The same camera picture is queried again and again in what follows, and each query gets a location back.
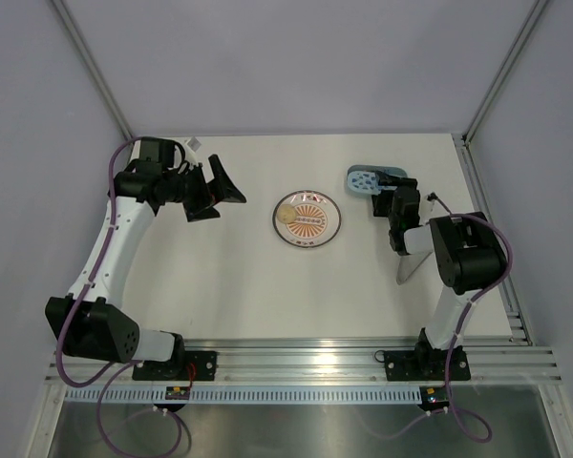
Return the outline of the light blue lunch box lid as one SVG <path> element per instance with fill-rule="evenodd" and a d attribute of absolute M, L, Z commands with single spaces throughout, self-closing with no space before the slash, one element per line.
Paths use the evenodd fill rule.
<path fill-rule="evenodd" d="M 399 177 L 407 177 L 408 174 L 405 170 L 398 167 L 383 167 L 383 166 L 373 166 L 373 165 L 353 165 L 349 167 L 347 171 L 347 185 L 349 183 L 366 183 L 368 186 L 376 186 L 376 172 L 383 172 L 386 174 L 391 174 Z M 394 190 L 392 189 L 378 189 L 379 194 L 382 191 Z"/>

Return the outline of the metal food tongs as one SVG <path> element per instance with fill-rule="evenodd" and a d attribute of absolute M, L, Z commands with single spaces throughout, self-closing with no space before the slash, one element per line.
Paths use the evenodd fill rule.
<path fill-rule="evenodd" d="M 422 263 L 432 255 L 432 253 L 432 251 L 426 251 L 401 257 L 397 267 L 397 284 L 405 284 L 408 279 L 418 270 Z"/>

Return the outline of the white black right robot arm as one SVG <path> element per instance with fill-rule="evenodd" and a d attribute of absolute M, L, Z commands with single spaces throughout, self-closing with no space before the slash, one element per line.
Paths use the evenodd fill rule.
<path fill-rule="evenodd" d="M 403 284 L 428 257 L 443 283 L 435 312 L 411 350 L 384 350 L 390 382 L 469 381 L 463 331 L 476 302 L 504 280 L 510 261 L 483 213 L 448 213 L 420 223 L 420 192 L 413 178 L 378 172 L 373 215 L 389 222 L 392 250 L 400 257 Z"/>

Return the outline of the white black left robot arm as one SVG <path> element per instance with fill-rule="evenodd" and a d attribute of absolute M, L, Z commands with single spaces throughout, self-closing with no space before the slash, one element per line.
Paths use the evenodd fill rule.
<path fill-rule="evenodd" d="M 45 307 L 66 385 L 91 385 L 114 364 L 130 365 L 138 380 L 195 376 L 182 335 L 143 328 L 121 307 L 139 245 L 163 206 L 181 206 L 194 222 L 219 218 L 222 202 L 246 202 L 220 157 L 212 154 L 208 163 L 211 180 L 189 144 L 154 136 L 135 137 L 112 154 L 106 213 L 91 254 L 66 295 Z"/>

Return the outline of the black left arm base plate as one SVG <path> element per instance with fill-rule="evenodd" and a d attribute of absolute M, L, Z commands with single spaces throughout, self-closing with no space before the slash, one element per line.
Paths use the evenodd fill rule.
<path fill-rule="evenodd" d="M 184 350 L 167 362 L 144 362 L 133 369 L 132 378 L 141 382 L 211 382 L 215 380 L 216 351 Z"/>

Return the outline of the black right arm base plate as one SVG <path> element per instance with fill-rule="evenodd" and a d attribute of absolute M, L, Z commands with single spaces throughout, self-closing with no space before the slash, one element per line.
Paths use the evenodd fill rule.
<path fill-rule="evenodd" d="M 447 350 L 376 350 L 373 358 L 383 365 L 389 382 L 444 382 Z M 467 355 L 461 346 L 452 353 L 449 380 L 470 381 Z"/>

